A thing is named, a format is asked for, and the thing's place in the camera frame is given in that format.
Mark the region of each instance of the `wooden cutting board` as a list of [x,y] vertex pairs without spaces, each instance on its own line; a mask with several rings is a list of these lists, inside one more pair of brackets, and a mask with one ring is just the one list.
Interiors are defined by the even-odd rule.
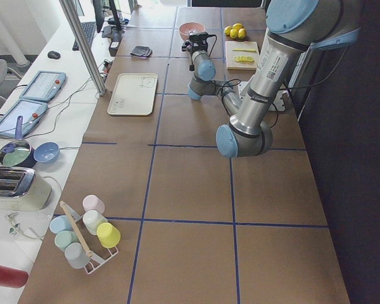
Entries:
[[[234,49],[256,49],[256,52],[234,51]],[[254,62],[236,62],[235,56],[252,56]],[[259,49],[255,41],[226,41],[225,60],[228,70],[256,70],[259,62]]]

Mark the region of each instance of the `pink bowl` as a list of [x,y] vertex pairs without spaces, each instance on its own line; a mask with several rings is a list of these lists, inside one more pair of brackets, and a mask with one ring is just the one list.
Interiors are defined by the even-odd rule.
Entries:
[[201,23],[197,23],[197,22],[183,23],[179,27],[180,37],[182,37],[182,39],[184,41],[189,39],[189,35],[191,33],[200,33],[200,32],[204,32],[204,31],[205,31],[204,25],[202,25]]

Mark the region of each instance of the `cup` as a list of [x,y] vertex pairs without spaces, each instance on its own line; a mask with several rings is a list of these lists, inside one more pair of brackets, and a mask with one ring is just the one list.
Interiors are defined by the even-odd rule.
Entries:
[[105,248],[115,247],[121,240],[121,233],[110,223],[103,223],[97,228],[97,237]]
[[63,230],[72,231],[73,229],[68,217],[66,215],[60,215],[52,219],[51,223],[49,223],[49,230],[56,234]]
[[97,210],[103,214],[106,207],[101,199],[94,194],[90,194],[83,199],[83,208],[86,212],[89,210]]
[[90,262],[90,258],[86,255],[80,243],[72,243],[67,246],[65,258],[74,269],[83,268]]
[[20,288],[28,280],[28,272],[0,265],[0,286]]
[[97,228],[106,223],[107,219],[101,215],[97,210],[89,210],[83,215],[83,223],[87,230],[93,235],[97,235]]
[[55,245],[63,252],[65,252],[70,244],[77,243],[78,241],[79,239],[74,231],[60,231],[55,236]]

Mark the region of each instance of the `blue bowl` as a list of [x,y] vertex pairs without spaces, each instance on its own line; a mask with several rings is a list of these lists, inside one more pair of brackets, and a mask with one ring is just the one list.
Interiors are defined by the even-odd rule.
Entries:
[[59,146],[55,142],[45,142],[34,151],[34,159],[39,163],[52,163],[59,156]]

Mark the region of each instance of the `yellow cup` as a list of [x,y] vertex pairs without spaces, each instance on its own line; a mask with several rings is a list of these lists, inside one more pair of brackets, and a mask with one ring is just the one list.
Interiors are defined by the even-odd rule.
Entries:
[[102,223],[97,228],[97,237],[105,248],[115,247],[121,240],[121,233],[110,223]]

